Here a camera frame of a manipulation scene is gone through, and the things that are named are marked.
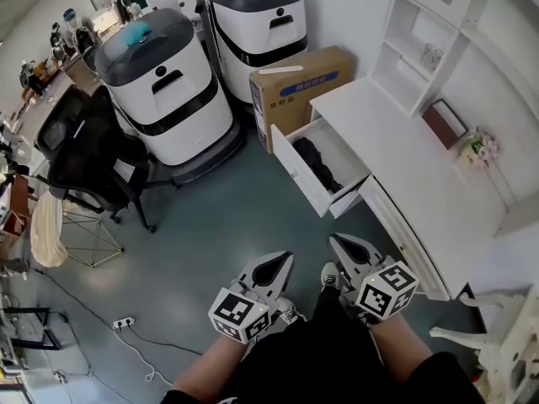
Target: white chair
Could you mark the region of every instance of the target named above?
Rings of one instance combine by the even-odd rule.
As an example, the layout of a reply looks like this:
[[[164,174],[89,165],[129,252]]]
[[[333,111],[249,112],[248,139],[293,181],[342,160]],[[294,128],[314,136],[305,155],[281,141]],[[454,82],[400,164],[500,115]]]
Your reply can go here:
[[[487,370],[490,392],[487,402],[512,404],[539,373],[539,304],[533,285],[526,296],[461,296],[467,306],[498,306],[499,314],[484,334],[453,332],[439,327],[431,337],[447,338],[479,351],[479,362]]]

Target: black office chair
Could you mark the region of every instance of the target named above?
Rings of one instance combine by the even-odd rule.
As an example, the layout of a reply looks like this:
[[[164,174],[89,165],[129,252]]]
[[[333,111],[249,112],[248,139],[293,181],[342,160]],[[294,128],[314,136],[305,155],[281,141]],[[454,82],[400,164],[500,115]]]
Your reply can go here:
[[[179,188],[171,178],[147,181],[150,165],[146,146],[120,128],[109,91],[104,86],[91,98],[88,96],[88,101],[84,97],[81,101],[81,91],[71,87],[41,128],[36,143],[51,162],[47,178],[51,193],[85,208],[88,208],[87,202],[74,200],[68,192],[77,190],[90,194],[102,210],[112,213],[110,217],[116,223],[120,223],[118,211],[132,202],[144,227],[155,232],[155,226],[147,224],[142,210],[142,191],[169,184]],[[118,160],[134,167],[129,181],[116,172]]]

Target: cardboard box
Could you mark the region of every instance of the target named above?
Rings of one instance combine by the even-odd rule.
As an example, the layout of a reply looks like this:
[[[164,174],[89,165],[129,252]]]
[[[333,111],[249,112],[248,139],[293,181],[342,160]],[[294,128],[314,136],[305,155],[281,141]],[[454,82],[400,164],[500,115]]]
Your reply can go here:
[[[309,101],[354,80],[355,57],[337,46],[306,52],[264,67],[302,66],[296,72],[262,75],[252,72],[251,94],[259,137],[269,154],[273,153],[271,125],[283,135],[311,120]]]

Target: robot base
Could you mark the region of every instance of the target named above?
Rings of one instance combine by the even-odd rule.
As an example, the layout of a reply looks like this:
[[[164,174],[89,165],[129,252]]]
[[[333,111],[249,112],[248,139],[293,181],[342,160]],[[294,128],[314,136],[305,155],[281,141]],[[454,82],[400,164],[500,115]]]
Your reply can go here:
[[[165,167],[174,177],[176,183],[185,184],[208,173],[214,167],[219,166],[236,152],[242,144],[243,133],[240,124],[234,120],[228,132],[209,148],[186,163],[178,166],[165,165]]]

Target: black stripe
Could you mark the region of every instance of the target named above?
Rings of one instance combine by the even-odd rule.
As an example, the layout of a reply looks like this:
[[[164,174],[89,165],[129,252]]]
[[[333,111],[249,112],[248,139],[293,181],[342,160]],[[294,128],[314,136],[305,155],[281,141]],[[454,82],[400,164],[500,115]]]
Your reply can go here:
[[[284,60],[287,57],[294,56],[298,52],[301,52],[307,48],[307,35],[303,39],[299,39],[293,44],[282,46],[276,50],[269,50],[263,54],[249,54],[248,52],[242,50],[237,46],[232,39],[230,39],[227,34],[222,30],[221,26],[217,22],[217,16],[215,15],[215,10],[211,11],[211,16],[213,18],[213,24],[219,35],[227,44],[230,51],[240,60],[242,63],[251,67],[263,67],[268,66],[269,64],[275,63],[277,61]]]
[[[189,102],[186,102],[175,111],[171,112],[165,117],[162,117],[159,121],[151,123],[150,125],[142,125],[134,121],[122,108],[125,116],[129,122],[141,133],[147,136],[159,136],[172,129],[182,121],[188,119],[192,114],[204,108],[213,98],[216,96],[219,90],[219,82],[217,81],[215,73],[212,72],[211,80],[208,86],[202,93],[194,96]]]

